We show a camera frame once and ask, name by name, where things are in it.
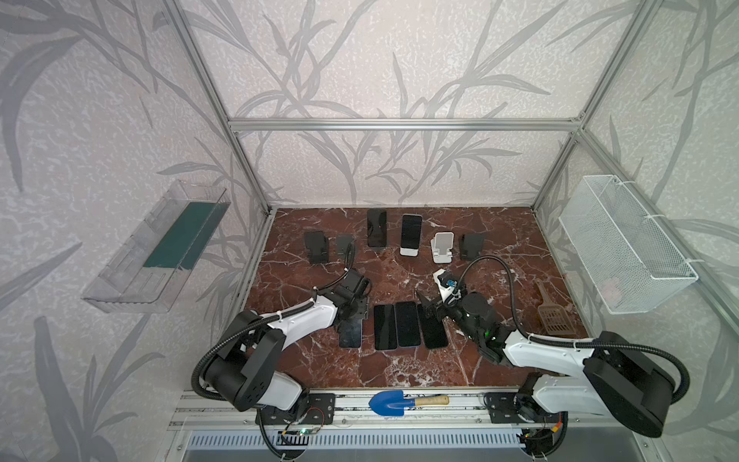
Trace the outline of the dark phone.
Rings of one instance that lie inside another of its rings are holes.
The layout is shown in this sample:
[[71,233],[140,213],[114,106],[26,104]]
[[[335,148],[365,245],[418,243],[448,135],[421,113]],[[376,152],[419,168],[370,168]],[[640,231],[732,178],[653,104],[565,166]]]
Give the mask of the dark phone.
[[448,335],[444,323],[434,314],[428,315],[421,304],[417,307],[423,344],[429,350],[438,350],[448,346]]

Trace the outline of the blue-edged phone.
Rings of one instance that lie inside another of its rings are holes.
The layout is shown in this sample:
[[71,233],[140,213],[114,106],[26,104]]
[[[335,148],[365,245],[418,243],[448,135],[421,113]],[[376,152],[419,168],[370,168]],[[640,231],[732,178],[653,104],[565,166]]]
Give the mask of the blue-edged phone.
[[421,344],[421,331],[417,304],[404,301],[395,304],[396,336],[402,348],[418,347]]

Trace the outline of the purple-edged phone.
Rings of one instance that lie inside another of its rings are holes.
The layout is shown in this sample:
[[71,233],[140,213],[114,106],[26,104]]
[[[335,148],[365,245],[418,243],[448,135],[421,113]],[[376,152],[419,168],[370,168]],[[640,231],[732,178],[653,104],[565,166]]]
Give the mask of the purple-edged phone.
[[375,305],[373,307],[373,338],[375,349],[395,350],[398,347],[396,332],[396,310],[393,304]]

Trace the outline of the pink-edged phone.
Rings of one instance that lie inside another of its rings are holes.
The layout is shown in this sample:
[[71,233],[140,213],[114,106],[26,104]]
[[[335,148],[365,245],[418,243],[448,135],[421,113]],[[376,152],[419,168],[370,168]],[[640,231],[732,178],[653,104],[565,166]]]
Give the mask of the pink-edged phone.
[[364,321],[361,319],[341,321],[338,325],[340,348],[361,348]]

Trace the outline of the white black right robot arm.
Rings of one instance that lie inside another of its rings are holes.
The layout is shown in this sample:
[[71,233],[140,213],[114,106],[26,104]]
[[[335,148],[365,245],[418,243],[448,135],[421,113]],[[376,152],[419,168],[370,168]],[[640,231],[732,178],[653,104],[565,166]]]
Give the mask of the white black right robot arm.
[[612,416],[635,433],[662,435],[675,394],[687,385],[687,375],[675,380],[654,362],[665,352],[631,344],[609,331],[573,341],[523,336],[499,323],[491,306],[475,305],[482,300],[479,293],[453,304],[440,296],[420,298],[425,313],[453,321],[485,360],[535,369],[519,390],[523,414]]

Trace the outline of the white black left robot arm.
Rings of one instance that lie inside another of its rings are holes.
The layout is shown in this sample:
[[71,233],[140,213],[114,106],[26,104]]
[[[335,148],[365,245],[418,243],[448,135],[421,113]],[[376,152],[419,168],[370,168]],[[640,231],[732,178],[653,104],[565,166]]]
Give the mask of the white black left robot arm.
[[311,334],[362,321],[373,283],[346,269],[337,280],[315,288],[308,300],[269,314],[238,313],[221,338],[198,360],[192,390],[207,400],[229,402],[243,412],[278,410],[296,419],[308,412],[309,392],[277,371],[286,348]]

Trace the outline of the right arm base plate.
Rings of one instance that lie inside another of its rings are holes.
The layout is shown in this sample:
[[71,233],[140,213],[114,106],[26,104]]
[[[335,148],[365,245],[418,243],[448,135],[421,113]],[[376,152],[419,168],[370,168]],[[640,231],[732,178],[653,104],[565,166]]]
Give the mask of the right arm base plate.
[[554,425],[559,422],[557,413],[548,413],[533,397],[514,392],[492,392],[483,395],[492,424]]

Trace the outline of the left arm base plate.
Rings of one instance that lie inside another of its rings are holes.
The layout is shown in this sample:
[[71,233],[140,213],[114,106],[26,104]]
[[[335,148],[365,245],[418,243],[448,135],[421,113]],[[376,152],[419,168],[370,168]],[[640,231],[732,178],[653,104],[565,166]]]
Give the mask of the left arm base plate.
[[266,425],[286,425],[287,423],[306,425],[330,425],[336,411],[335,394],[307,393],[298,398],[288,410],[275,406],[264,406],[258,410]]

